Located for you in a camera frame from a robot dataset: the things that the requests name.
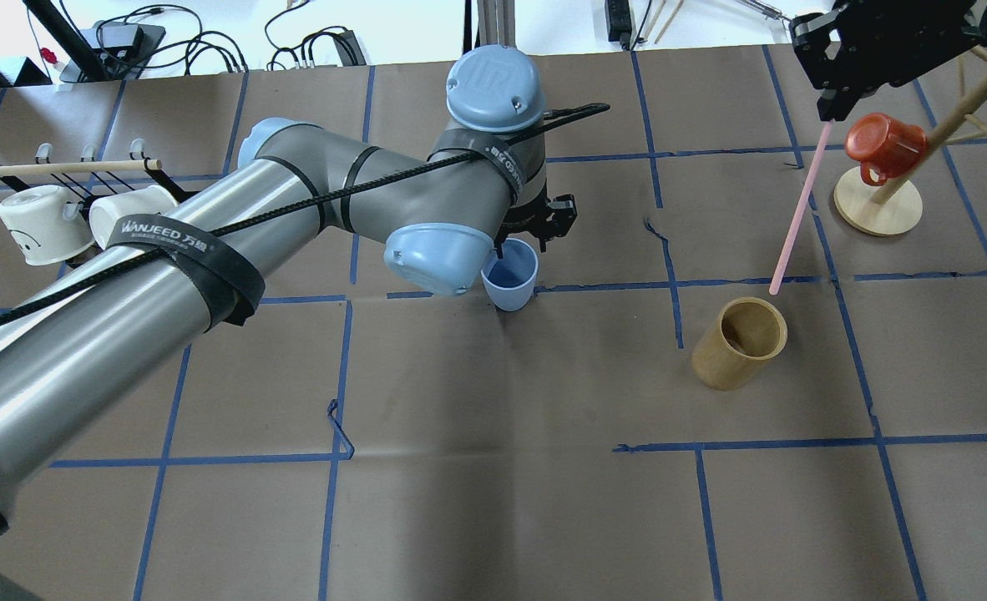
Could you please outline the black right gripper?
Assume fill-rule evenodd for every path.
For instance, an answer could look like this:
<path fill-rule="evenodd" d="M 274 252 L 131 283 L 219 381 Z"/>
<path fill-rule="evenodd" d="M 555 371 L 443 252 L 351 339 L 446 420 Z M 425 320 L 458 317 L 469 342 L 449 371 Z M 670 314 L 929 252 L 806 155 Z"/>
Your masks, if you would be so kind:
<path fill-rule="evenodd" d="M 817 115 L 841 122 L 882 88 L 902 87 L 984 42 L 971 1 L 837 1 L 790 22 L 792 51 L 819 91 Z"/>

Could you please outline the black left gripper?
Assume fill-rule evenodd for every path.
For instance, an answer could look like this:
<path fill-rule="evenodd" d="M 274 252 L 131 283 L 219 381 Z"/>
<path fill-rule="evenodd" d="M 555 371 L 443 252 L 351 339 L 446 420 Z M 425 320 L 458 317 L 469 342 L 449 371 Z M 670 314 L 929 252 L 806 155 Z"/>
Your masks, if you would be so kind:
<path fill-rule="evenodd" d="M 539 243 L 539 253 L 547 251 L 547 244 L 557 237 L 565 237 L 577 220 L 578 210 L 573 194 L 548 198 L 539 194 L 526 205 L 509 208 L 502 220 L 498 234 L 494 236 L 493 247 L 501 254 L 502 246 L 510 235 L 527 233 Z"/>

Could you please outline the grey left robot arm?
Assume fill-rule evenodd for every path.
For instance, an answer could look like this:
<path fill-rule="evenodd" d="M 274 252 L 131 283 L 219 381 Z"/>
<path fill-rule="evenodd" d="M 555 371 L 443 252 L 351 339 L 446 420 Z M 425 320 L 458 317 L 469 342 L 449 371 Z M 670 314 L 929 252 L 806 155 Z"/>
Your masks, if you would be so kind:
<path fill-rule="evenodd" d="M 101 254 L 0 315 L 0 536 L 19 488 L 173 351 L 242 325 L 269 275 L 328 228 L 383 244 L 395 276 L 459 296 L 510 233 L 562 237 L 544 134 L 604 113 L 548 109 L 531 57 L 486 45 L 445 80 L 450 123 L 411 159 L 295 119 L 263 119 L 238 167 L 163 215 L 115 221 Z"/>

